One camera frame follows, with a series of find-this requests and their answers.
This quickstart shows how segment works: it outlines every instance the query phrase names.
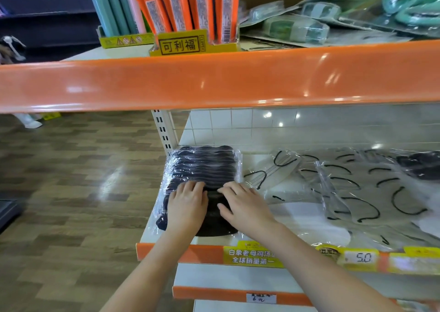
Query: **wooden floor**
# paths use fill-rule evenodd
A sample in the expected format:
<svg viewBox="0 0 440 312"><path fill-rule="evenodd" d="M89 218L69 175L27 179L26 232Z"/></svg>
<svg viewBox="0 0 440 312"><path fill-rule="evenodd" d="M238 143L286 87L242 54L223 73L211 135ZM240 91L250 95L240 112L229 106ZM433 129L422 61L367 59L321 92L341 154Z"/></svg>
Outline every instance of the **wooden floor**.
<svg viewBox="0 0 440 312"><path fill-rule="evenodd" d="M98 311L138 264L162 179L151 112L66 114L36 130L0 115L0 159L0 198L25 208L0 233L0 312ZM158 311L192 311L172 284Z"/></svg>

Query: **orange package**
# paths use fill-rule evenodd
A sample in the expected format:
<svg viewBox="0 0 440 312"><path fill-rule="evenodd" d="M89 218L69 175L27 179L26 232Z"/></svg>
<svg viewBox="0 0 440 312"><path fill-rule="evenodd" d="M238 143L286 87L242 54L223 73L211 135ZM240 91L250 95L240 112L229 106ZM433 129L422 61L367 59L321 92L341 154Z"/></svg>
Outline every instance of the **orange package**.
<svg viewBox="0 0 440 312"><path fill-rule="evenodd" d="M237 35L239 0L216 0L217 39L219 43L231 43Z"/></svg>
<svg viewBox="0 0 440 312"><path fill-rule="evenodd" d="M162 0L138 0L138 3L154 34L173 31Z"/></svg>
<svg viewBox="0 0 440 312"><path fill-rule="evenodd" d="M214 7L212 0L189 0L194 27L208 30L208 38L214 41Z"/></svg>
<svg viewBox="0 0 440 312"><path fill-rule="evenodd" d="M168 16L176 32L193 29L188 0L164 0Z"/></svg>

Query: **person's foot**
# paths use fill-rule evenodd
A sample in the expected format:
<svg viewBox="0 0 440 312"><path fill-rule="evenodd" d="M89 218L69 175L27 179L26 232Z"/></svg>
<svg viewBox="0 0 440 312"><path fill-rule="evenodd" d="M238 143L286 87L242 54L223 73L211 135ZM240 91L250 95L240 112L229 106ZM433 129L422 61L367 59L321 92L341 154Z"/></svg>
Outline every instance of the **person's foot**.
<svg viewBox="0 0 440 312"><path fill-rule="evenodd" d="M25 124L25 128L35 129L41 127L43 124L39 121L32 121L30 123Z"/></svg>

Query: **barcode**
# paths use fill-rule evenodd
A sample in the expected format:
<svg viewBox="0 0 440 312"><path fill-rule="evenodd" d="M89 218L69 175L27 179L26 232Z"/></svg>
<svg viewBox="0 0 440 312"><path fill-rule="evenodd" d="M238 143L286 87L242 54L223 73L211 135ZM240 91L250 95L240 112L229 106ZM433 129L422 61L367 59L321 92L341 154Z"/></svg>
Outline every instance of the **barcode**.
<svg viewBox="0 0 440 312"><path fill-rule="evenodd" d="M208 3L206 0L197 0L198 26L209 30L208 24Z"/></svg>
<svg viewBox="0 0 440 312"><path fill-rule="evenodd" d="M186 31L187 28L185 26L184 13L182 12L182 5L180 0L170 0L171 1L171 9L173 10L174 21L176 22L176 30Z"/></svg>
<svg viewBox="0 0 440 312"><path fill-rule="evenodd" d="M232 22L232 0L223 0L223 14L222 14L222 43L228 43L231 40L231 22Z"/></svg>
<svg viewBox="0 0 440 312"><path fill-rule="evenodd" d="M156 1L147 1L146 7L148 9L148 12L150 13L151 20L153 21L154 28L156 29L156 33L165 32L165 26L163 25L162 18L159 15L159 11L157 10Z"/></svg>

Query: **forearm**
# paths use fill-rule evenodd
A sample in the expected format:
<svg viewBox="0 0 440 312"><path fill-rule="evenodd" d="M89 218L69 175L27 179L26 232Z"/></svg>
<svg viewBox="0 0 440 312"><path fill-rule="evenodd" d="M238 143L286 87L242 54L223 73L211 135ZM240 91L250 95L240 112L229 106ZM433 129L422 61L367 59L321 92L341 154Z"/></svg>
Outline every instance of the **forearm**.
<svg viewBox="0 0 440 312"><path fill-rule="evenodd" d="M402 311L282 224L274 223L257 240L283 262L318 311Z"/></svg>
<svg viewBox="0 0 440 312"><path fill-rule="evenodd" d="M190 243L188 235L164 232L101 312L154 312L171 271Z"/></svg>

